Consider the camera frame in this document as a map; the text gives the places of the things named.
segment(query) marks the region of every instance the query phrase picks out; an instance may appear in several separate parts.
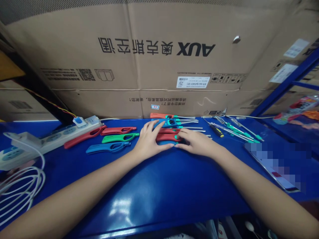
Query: blue metal shelf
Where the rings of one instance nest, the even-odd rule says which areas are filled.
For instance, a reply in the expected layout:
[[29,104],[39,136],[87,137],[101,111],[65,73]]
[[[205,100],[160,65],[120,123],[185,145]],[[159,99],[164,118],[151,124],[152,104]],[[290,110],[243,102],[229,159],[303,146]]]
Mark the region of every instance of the blue metal shelf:
[[317,48],[304,62],[302,62],[301,65],[251,113],[251,116],[261,116],[294,85],[319,90],[318,86],[299,82],[318,64],[319,48]]
[[[319,91],[319,86],[300,82],[313,68],[319,64],[319,48],[317,48],[301,65],[287,77],[251,114],[254,117],[261,117],[276,101],[278,101],[293,86],[300,86]],[[304,124],[317,122],[300,116],[296,120]],[[274,129],[280,136],[291,142],[310,143],[312,145],[313,157],[319,158],[319,130],[308,130],[300,125],[276,124],[272,119],[260,119],[261,123]]]

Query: red and yellow wire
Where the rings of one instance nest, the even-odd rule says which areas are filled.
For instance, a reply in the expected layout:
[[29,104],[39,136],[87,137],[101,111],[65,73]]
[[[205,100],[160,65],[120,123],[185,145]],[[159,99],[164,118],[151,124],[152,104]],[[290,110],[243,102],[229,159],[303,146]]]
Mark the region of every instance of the red and yellow wire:
[[35,94],[36,96],[40,97],[41,99],[44,99],[45,101],[49,102],[50,104],[54,105],[55,107],[59,108],[60,110],[62,110],[64,113],[67,113],[67,114],[70,114],[72,115],[74,118],[76,118],[77,116],[73,113],[71,113],[70,111],[66,110],[66,109],[63,109],[61,108],[60,106],[57,106],[56,104],[52,103],[51,101],[47,100],[46,98],[42,97],[41,95],[35,93],[34,91],[28,89],[28,88],[25,88],[23,87],[24,89],[26,89],[27,91],[31,92],[32,94]]

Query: hand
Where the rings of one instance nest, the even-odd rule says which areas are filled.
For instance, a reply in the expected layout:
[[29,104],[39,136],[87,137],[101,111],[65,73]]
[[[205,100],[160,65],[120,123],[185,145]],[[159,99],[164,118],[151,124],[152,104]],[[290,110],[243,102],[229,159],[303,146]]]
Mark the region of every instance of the hand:
[[189,142],[189,145],[176,144],[175,147],[184,149],[193,154],[215,158],[221,153],[221,151],[226,150],[223,146],[217,144],[215,141],[212,141],[210,138],[200,132],[182,128],[178,133],[178,136],[186,139],[186,141]]
[[132,152],[144,161],[164,150],[174,146],[174,144],[158,145],[156,137],[165,122],[160,123],[154,130],[154,125],[158,120],[147,122],[141,129],[140,138],[137,141]]

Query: power strip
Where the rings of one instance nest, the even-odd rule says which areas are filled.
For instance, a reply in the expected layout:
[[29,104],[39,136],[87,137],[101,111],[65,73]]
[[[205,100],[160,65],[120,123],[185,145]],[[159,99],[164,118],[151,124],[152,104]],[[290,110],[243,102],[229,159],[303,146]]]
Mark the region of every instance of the power strip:
[[[39,151],[42,154],[45,154],[64,145],[67,141],[103,125],[97,116],[91,116],[85,119],[85,121],[87,122],[87,125],[85,126],[77,127],[76,125],[69,125],[63,129],[53,131],[50,135],[40,138],[42,147]],[[0,170],[9,171],[38,156],[39,154],[37,152],[27,152],[12,146],[0,152]]]

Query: power plug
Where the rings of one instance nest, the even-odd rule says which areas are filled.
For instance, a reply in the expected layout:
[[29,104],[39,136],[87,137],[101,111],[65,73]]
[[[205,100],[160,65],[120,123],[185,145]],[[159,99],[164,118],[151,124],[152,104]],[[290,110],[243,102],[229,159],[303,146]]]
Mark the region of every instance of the power plug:
[[76,117],[73,119],[73,122],[78,126],[79,128],[82,126],[87,125],[87,122],[82,117]]
[[28,145],[36,148],[37,150],[39,150],[42,147],[41,140],[28,132],[23,132],[20,134],[13,134],[13,133],[9,133],[9,134],[10,134],[9,136],[15,139],[11,141],[11,144],[27,152],[34,152],[34,149],[28,147]]

